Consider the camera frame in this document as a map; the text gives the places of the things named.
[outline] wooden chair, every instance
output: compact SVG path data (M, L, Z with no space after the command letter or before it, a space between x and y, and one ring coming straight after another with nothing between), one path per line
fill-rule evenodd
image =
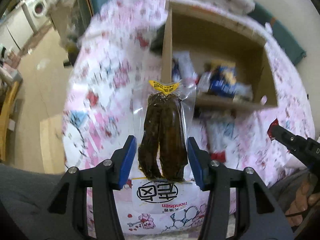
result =
M9 115L11 113L12 105L14 103L14 99L18 93L19 82L15 82L11 88L8 89L7 94L4 99L4 103L2 106L1 114L0 114L0 160L5 161L5 153L6 153L6 135L7 128L9 125Z

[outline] metal screw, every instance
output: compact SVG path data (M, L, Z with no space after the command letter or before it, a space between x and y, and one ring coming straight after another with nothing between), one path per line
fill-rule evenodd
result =
M211 164L211 166L214 166L214 167L218 167L220 165L220 163L218 161L216 161L216 160L212 160L210 162L210 164Z
M71 167L68 171L69 173L73 174L77 171L77 167Z
M245 172L248 173L248 174L254 174L254 169L251 168L251 167L248 167L245 169Z
M105 165L105 166L110 166L112 164L112 160L105 160L104 162L103 162L103 165Z

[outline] white package label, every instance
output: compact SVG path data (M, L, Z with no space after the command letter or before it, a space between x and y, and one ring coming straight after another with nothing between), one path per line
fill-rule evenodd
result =
M137 212L162 214L188 208L198 196L195 182L167 182L165 179L132 180L132 202Z

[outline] wall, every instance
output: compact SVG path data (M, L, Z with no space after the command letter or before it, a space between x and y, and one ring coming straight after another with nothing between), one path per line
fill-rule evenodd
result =
M278 18L307 52L297 66L320 133L320 15L310 0L256 0Z

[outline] cardboard box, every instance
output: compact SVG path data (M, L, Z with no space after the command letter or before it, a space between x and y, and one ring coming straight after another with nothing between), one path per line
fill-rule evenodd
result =
M252 102L198 93L196 106L244 111L277 107L263 37L239 22L199 7L174 1L167 1L166 6L169 14L164 31L162 83L171 82L172 51L188 50L198 74L213 60L235 62L237 81L251 84L253 90ZM267 98L264 105L263 96Z

